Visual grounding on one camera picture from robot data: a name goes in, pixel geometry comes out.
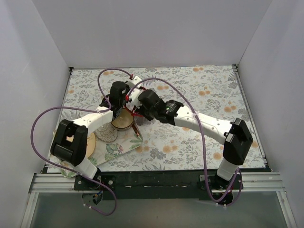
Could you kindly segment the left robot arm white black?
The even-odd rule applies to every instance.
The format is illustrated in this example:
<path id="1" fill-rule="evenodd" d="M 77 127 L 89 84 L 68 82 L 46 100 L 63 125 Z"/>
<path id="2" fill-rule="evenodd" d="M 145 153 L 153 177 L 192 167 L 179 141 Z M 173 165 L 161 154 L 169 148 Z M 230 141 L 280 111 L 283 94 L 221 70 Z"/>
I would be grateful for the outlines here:
<path id="1" fill-rule="evenodd" d="M 86 157 L 87 138 L 99 127 L 115 120 L 126 104 L 130 86 L 126 82 L 112 83 L 110 94 L 92 112 L 73 121 L 62 120 L 57 128 L 50 153 L 72 165 L 76 172 L 86 176 L 85 185 L 96 190 L 101 178 L 96 175 L 100 170 Z"/>

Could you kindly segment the red black headphones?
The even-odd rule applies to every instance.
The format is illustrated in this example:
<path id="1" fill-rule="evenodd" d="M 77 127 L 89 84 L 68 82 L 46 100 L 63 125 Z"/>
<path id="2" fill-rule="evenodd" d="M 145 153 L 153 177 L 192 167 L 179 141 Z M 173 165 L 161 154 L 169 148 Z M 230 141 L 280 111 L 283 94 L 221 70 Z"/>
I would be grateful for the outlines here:
<path id="1" fill-rule="evenodd" d="M 131 114 L 131 116 L 134 116 L 134 117 L 143 117 L 142 114 L 140 114 L 138 112 L 138 109 L 136 106 L 134 106 L 132 109 L 129 109 L 129 107 L 127 105 L 124 105 L 123 108 Z"/>

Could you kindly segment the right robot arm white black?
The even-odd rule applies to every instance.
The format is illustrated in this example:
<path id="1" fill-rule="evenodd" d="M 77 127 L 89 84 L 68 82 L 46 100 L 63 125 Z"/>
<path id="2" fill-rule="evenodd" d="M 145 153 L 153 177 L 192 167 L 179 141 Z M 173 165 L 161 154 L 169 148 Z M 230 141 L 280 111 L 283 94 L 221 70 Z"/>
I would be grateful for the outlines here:
<path id="1" fill-rule="evenodd" d="M 149 121 L 156 119 L 163 124 L 185 127 L 213 138 L 224 146 L 223 160 L 217 173 L 210 178 L 214 188 L 225 189 L 232 183 L 232 177 L 243 165 L 253 137 L 244 120 L 237 118 L 230 122 L 196 113 L 183 103 L 169 100 L 164 102 L 153 90 L 135 90 L 130 99 L 138 113 Z"/>

